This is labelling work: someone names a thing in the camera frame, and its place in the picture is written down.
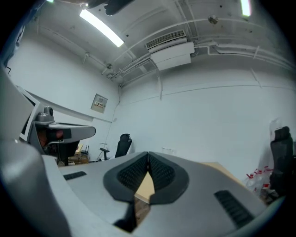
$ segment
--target office chair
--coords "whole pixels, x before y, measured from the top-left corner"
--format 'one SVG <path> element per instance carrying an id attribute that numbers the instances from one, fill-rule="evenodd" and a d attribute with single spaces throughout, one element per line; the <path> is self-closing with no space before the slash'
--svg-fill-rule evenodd
<path id="1" fill-rule="evenodd" d="M 271 189 L 279 196 L 284 196 L 292 189 L 295 179 L 295 158 L 293 156 L 293 140 L 289 127 L 275 131 L 275 139 L 271 142 L 274 160 L 273 172 L 270 176 Z"/>
<path id="2" fill-rule="evenodd" d="M 115 154 L 115 158 L 120 157 L 120 156 L 125 156 L 129 151 L 131 143 L 132 143 L 132 139 L 130 138 L 130 135 L 129 134 L 122 134 L 120 136 L 120 139 L 119 139 L 119 142 L 117 145 L 117 151 Z M 100 150 L 104 152 L 105 161 L 108 160 L 107 153 L 110 151 L 106 150 L 104 148 L 100 148 Z"/>

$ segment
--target wall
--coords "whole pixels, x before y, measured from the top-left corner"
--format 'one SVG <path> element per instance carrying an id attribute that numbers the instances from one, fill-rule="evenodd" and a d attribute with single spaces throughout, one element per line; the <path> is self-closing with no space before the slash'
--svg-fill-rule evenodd
<path id="1" fill-rule="evenodd" d="M 82 141 L 89 145 L 91 160 L 95 160 L 100 153 L 99 143 L 105 143 L 119 103 L 118 88 L 82 61 L 54 42 L 25 31 L 20 48 L 8 66 L 16 85 L 53 106 L 56 121 L 96 128 L 94 137 Z M 108 99 L 104 114 L 90 109 L 95 94 Z"/>
<path id="2" fill-rule="evenodd" d="M 281 117 L 296 138 L 296 84 L 284 69 L 239 56 L 200 56 L 160 77 L 162 101 L 155 75 L 122 89 L 107 139 L 114 149 L 130 133 L 134 151 L 173 148 L 185 159 L 217 161 L 242 180 L 270 158 L 273 119 Z"/>

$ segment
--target wooden surface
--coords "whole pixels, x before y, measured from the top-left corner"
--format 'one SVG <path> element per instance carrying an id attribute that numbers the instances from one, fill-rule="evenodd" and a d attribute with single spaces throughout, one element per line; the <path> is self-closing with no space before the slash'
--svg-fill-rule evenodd
<path id="1" fill-rule="evenodd" d="M 242 184 L 240 180 L 238 180 L 237 178 L 235 178 L 227 169 L 225 169 L 220 163 L 218 162 L 200 162 L 202 164 L 206 164 L 209 165 L 211 167 L 214 167 L 218 170 L 220 170 L 221 172 L 223 172 L 225 175 L 227 175 L 228 177 L 232 178 L 233 180 L 235 180 L 236 182 L 238 182 L 239 184 Z M 150 174 L 147 172 L 142 184 L 140 185 L 140 187 L 138 188 L 135 196 L 146 202 L 149 203 L 149 199 L 150 196 L 154 194 L 154 186 L 153 186 L 153 181 L 152 178 L 150 176 Z"/>

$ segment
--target ceiling sprinkler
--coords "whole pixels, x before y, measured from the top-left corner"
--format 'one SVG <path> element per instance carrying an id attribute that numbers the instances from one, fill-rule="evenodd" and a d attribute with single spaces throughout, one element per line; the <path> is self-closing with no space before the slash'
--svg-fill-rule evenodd
<path id="1" fill-rule="evenodd" d="M 209 16 L 208 20 L 211 24 L 214 24 L 214 25 L 216 25 L 218 23 L 218 17 L 215 15 Z"/>

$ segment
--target fluorescent light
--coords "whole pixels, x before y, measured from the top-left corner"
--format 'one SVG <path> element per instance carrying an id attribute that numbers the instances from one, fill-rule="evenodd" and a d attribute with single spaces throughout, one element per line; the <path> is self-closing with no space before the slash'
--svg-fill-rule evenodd
<path id="1" fill-rule="evenodd" d="M 244 16 L 249 17 L 251 15 L 251 7 L 249 0 L 240 0 L 241 11 Z"/>
<path id="2" fill-rule="evenodd" d="M 108 26 L 106 26 L 102 21 L 96 18 L 87 10 L 82 10 L 80 16 L 86 20 L 88 23 L 92 24 L 104 35 L 106 35 L 117 47 L 120 47 L 124 42 L 117 34 L 113 32 Z"/>

